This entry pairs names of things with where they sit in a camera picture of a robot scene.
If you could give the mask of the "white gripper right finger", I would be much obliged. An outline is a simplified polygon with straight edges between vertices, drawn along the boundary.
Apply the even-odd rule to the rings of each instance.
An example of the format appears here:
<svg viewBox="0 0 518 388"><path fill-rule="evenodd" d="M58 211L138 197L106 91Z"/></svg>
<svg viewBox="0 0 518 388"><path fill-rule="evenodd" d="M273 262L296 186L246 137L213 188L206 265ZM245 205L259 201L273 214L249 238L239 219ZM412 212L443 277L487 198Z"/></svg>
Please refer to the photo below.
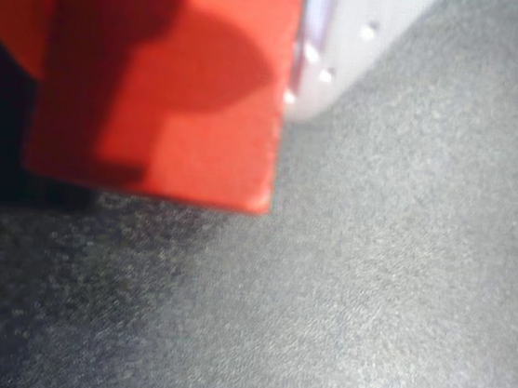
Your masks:
<svg viewBox="0 0 518 388"><path fill-rule="evenodd" d="M437 1L304 0L284 119L328 109Z"/></svg>

